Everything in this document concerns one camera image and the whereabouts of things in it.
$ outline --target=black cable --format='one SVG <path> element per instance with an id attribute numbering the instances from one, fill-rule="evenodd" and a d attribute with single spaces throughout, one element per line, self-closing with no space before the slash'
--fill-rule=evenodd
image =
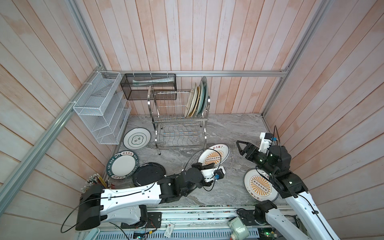
<path id="1" fill-rule="evenodd" d="M 200 149 L 200 150 L 198 150 L 197 152 L 195 152 L 194 154 L 192 154 L 192 156 L 188 159 L 188 162 L 185 164 L 185 167 L 184 167 L 184 169 L 183 170 L 185 170 L 186 168 L 187 168 L 187 166 L 188 166 L 188 163 L 189 163 L 189 161 L 191 161 L 191 159 L 193 158 L 193 156 L 195 156 L 198 152 L 200 152 L 200 151 L 205 151 L 205 150 L 208 150 L 209 148 L 203 148 L 203 149 Z"/>
<path id="2" fill-rule="evenodd" d="M 296 217 L 294 217 L 294 216 L 292 216 L 292 215 L 284 215 L 285 217 L 286 216 L 289 216 L 289 217 L 292 217 L 294 220 L 295 220 L 295 222 L 296 222 L 296 226 L 297 226 L 297 228 L 300 228 L 300 223 L 299 223 L 299 221 L 296 219 Z"/>
<path id="3" fill-rule="evenodd" d="M 219 169 L 219 168 L 220 168 L 220 164 L 221 164 L 221 160 L 222 160 L 222 158 L 221 158 L 221 154 L 220 154 L 218 151 L 214 150 L 214 149 L 211 149 L 211 148 L 208 148 L 208 149 L 210 149 L 210 150 L 213 150 L 213 151 L 217 152 L 217 153 L 218 153 L 218 155 L 220 156 L 220 162 L 219 162 L 219 164 L 218 164 L 218 167 L 217 167 L 217 169 Z M 207 192 L 210 192 L 210 191 L 212 191 L 212 189 L 213 189 L 213 188 L 214 188 L 214 186 L 215 186 L 215 182 L 216 182 L 216 179 L 214 180 L 214 183 L 212 184 L 212 188 L 211 188 L 211 189 L 207 190 L 207 189 L 205 189 L 205 187 L 204 187 L 204 186 L 203 186 L 203 189 L 204 189 L 205 191 L 207 191 Z"/>
<path id="4" fill-rule="evenodd" d="M 239 215 L 239 216 L 240 216 L 240 214 L 239 214 L 239 211 L 240 211 L 240 210 L 247 211 L 247 209 L 237 209 L 237 210 L 236 210 L 236 213 L 237 213 L 237 215 Z"/>
<path id="5" fill-rule="evenodd" d="M 273 138 L 275 138 L 275 130 L 276 130 L 276 134 L 277 134 L 277 139 L 279 140 L 280 157 L 281 157 L 281 142 L 280 142 L 280 136 L 279 136 L 279 132 L 277 131 L 277 126 L 276 125 L 273 127 Z"/>
<path id="6" fill-rule="evenodd" d="M 111 224 L 115 225 L 116 227 L 118 227 L 122 231 L 122 233 L 124 233 L 124 235 L 127 237 L 127 239 L 129 239 L 129 237 L 125 234 L 125 232 L 121 229 L 121 227 L 117 226 L 113 222 L 109 222 L 109 223 L 111 223 Z"/>
<path id="7" fill-rule="evenodd" d="M 147 226 L 148 226 L 148 222 L 145 225 L 144 234 L 143 234 L 143 237 L 145 236 L 145 239 L 147 239 L 147 235 L 146 235 L 146 233 L 147 233 Z"/>
<path id="8" fill-rule="evenodd" d="M 154 185 L 155 185 L 156 182 L 154 182 L 152 184 L 152 186 L 148 189 L 145 189 L 144 191 L 148 191 L 149 189 L 151 189 Z M 133 195 L 133 194 L 137 194 L 137 193 L 141 193 L 140 192 L 134 192 L 134 193 L 131 193 L 131 194 L 127 194 L 127 195 L 123 195 L 123 196 L 113 196 L 111 198 L 118 198 L 118 197 L 126 197 L 126 196 L 130 196 L 130 195 Z M 99 198 L 95 198 L 95 199 L 89 199 L 89 200 L 86 200 L 86 201 L 83 201 L 82 203 L 80 203 L 77 207 L 75 207 L 69 214 L 68 216 L 66 217 L 66 219 L 64 220 L 63 224 L 61 225 L 61 228 L 60 228 L 60 232 L 61 233 L 66 233 L 68 232 L 69 230 L 71 230 L 72 228 L 74 228 L 78 223 L 76 223 L 75 225 L 73 225 L 70 229 L 67 229 L 63 232 L 63 226 L 65 224 L 65 222 L 67 221 L 67 219 L 69 218 L 69 216 L 78 208 L 80 207 L 81 205 L 85 204 L 86 202 L 90 202 L 90 201 L 94 201 L 94 200 L 100 200 L 100 199 L 107 199 L 108 197 L 99 197 Z"/>
<path id="9" fill-rule="evenodd" d="M 273 185 L 273 182 L 274 182 L 274 172 L 272 173 L 272 181 L 273 182 L 271 182 L 271 181 L 269 181 L 269 179 L 267 179 L 265 176 L 263 176 L 263 175 L 261 175 L 265 180 L 267 180 L 268 182 L 270 182 L 272 185 Z M 317 218 L 320 220 L 320 222 L 321 222 L 321 224 L 323 225 L 323 227 L 325 228 L 325 230 L 327 231 L 327 233 L 329 234 L 329 236 L 331 237 L 331 239 L 332 240 L 334 240 L 334 238 L 332 237 L 332 235 L 331 235 L 331 233 L 328 231 L 328 229 L 327 229 L 327 227 L 325 226 L 325 224 L 322 222 L 322 220 L 320 219 L 320 217 L 319 217 L 319 215 L 316 213 L 317 211 L 313 208 L 313 206 L 312 206 L 312 204 L 311 204 L 311 202 L 309 202 L 308 201 L 308 199 L 306 198 L 306 197 L 304 197 L 304 196 L 302 196 L 302 195 L 300 195 L 300 194 L 296 194 L 296 193 L 291 193 L 291 192 L 286 192 L 286 191 L 283 191 L 283 190 L 280 190 L 281 192 L 285 192 L 285 193 L 288 193 L 288 194 L 291 194 L 291 195 L 293 195 L 293 196 L 301 196 L 302 198 L 304 198 L 307 202 L 308 202 L 308 204 L 311 206 L 311 208 L 312 208 L 312 210 L 313 210 L 313 214 L 316 214 L 316 216 L 317 216 Z"/>

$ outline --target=plate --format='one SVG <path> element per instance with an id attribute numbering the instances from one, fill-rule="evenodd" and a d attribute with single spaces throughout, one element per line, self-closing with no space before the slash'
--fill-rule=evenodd
<path id="1" fill-rule="evenodd" d="M 204 76 L 201 78 L 201 81 L 203 82 L 203 86 L 204 86 L 204 102 L 203 102 L 203 107 L 200 109 L 200 112 L 198 114 L 202 114 L 204 109 L 206 108 L 208 103 L 208 95 L 209 95 L 207 78 Z"/>
<path id="2" fill-rule="evenodd" d="M 124 179 L 137 169 L 139 158 L 132 151 L 116 153 L 107 163 L 107 174 L 113 179 Z"/>
<path id="3" fill-rule="evenodd" d="M 189 116 L 189 114 L 191 114 L 191 112 L 193 111 L 193 108 L 195 107 L 196 100 L 197 100 L 197 94 L 198 94 L 197 85 L 195 83 L 195 90 L 194 90 L 194 94 L 193 94 L 193 99 L 192 99 L 192 102 L 191 102 L 191 105 L 190 105 L 187 117 Z"/>
<path id="4" fill-rule="evenodd" d="M 166 169 L 162 165 L 156 162 L 144 163 L 132 175 L 133 184 L 136 187 L 145 186 L 163 179 L 165 174 Z"/>
<path id="5" fill-rule="evenodd" d="M 197 107 L 195 116 L 199 115 L 204 102 L 205 88 L 204 88 L 203 81 L 200 81 L 199 87 L 200 87 L 200 99 L 199 99 L 199 106 Z"/>
<path id="6" fill-rule="evenodd" d="M 244 176 L 245 189 L 251 197 L 258 201 L 275 201 L 279 196 L 279 193 L 272 186 L 272 184 L 263 178 L 259 173 L 269 179 L 269 175 L 263 170 L 251 169 Z"/>
<path id="7" fill-rule="evenodd" d="M 195 95 L 194 93 L 195 93 L 195 88 L 192 88 L 188 96 L 187 107 L 185 108 L 185 114 L 184 114 L 185 118 L 188 116 L 188 112 L 192 104 L 193 96 Z"/>
<path id="8" fill-rule="evenodd" d="M 151 140 L 151 133 L 142 127 L 134 128 L 125 134 L 124 147 L 129 150 L 139 150 L 146 147 Z"/>
<path id="9" fill-rule="evenodd" d="M 199 160 L 197 162 L 201 162 L 203 165 L 209 165 L 211 163 L 215 163 L 215 167 L 220 164 L 220 156 L 221 156 L 221 163 L 223 163 L 228 155 L 229 155 L 229 146 L 224 143 L 215 144 L 209 147 L 210 149 L 205 150 L 199 157 Z"/>
<path id="10" fill-rule="evenodd" d="M 196 97 L 196 103 L 195 103 L 195 106 L 193 108 L 193 111 L 189 114 L 189 117 L 194 117 L 196 116 L 195 113 L 197 113 L 197 106 L 199 105 L 199 101 L 200 101 L 200 94 L 201 94 L 201 89 L 200 89 L 200 86 L 197 87 L 197 97 Z"/>

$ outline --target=wooden plank wall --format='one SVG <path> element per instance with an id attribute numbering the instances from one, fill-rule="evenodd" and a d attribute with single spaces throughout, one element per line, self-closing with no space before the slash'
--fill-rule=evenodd
<path id="1" fill-rule="evenodd" d="M 97 64 L 65 1 L 2 0 L 0 29 L 2 185 Z M 60 225 L 110 153 L 73 116 L 1 216 L 1 239 L 70 239 Z"/>
<path id="2" fill-rule="evenodd" d="M 320 1 L 77 3 L 108 70 L 279 70 L 286 67 Z M 277 80 L 208 78 L 211 113 L 261 113 Z M 199 81 L 177 79 L 178 89 Z M 148 114 L 146 104 L 132 101 L 132 114 Z"/>
<path id="3" fill-rule="evenodd" d="M 384 1 L 338 0 L 265 119 L 340 238 L 384 238 Z"/>

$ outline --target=gray marble surface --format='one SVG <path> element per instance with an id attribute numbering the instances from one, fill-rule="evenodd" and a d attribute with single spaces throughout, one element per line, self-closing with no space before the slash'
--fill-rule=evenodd
<path id="1" fill-rule="evenodd" d="M 154 144 L 155 132 L 149 116 L 130 116 L 125 133 L 136 127 L 144 127 L 151 132 L 151 142 L 143 149 L 134 152 L 139 157 L 139 165 L 147 162 L 157 162 L 164 166 L 167 175 L 180 173 L 188 159 L 199 149 L 166 149 L 157 154 Z M 246 160 L 237 150 L 236 140 L 260 144 L 259 136 L 266 132 L 260 114 L 211 114 L 207 123 L 207 147 L 225 143 L 230 147 L 230 154 L 221 164 L 226 171 L 223 179 L 218 180 L 212 191 L 195 189 L 187 197 L 179 201 L 162 204 L 162 206 L 192 206 L 192 205 L 254 205 L 257 201 L 248 195 L 244 188 L 245 173 L 255 168 L 255 164 Z M 127 150 L 123 144 L 119 151 Z M 190 161 L 197 162 L 196 154 Z M 134 187 L 132 179 L 111 179 L 117 189 Z M 275 203 L 284 203 L 280 197 Z"/>

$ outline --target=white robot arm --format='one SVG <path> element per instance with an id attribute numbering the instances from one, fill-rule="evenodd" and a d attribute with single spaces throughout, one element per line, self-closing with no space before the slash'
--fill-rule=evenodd
<path id="1" fill-rule="evenodd" d="M 256 205 L 255 220 L 259 223 L 268 222 L 287 240 L 340 240 L 317 208 L 303 181 L 289 171 L 291 156 L 285 147 L 272 146 L 276 139 L 271 133 L 262 132 L 260 139 L 260 148 L 249 142 L 237 141 L 240 154 L 246 154 L 246 159 L 270 175 L 267 180 L 295 210 L 311 238 L 288 221 L 269 200 Z M 246 147 L 241 149 L 239 144 L 245 144 Z"/>
<path id="2" fill-rule="evenodd" d="M 140 221 L 139 205 L 178 201 L 196 187 L 211 186 L 225 175 L 224 167 L 214 164 L 192 164 L 180 174 L 167 176 L 146 186 L 126 189 L 102 189 L 91 186 L 80 198 L 76 230 L 88 230 L 102 222 L 123 222 L 128 225 Z"/>

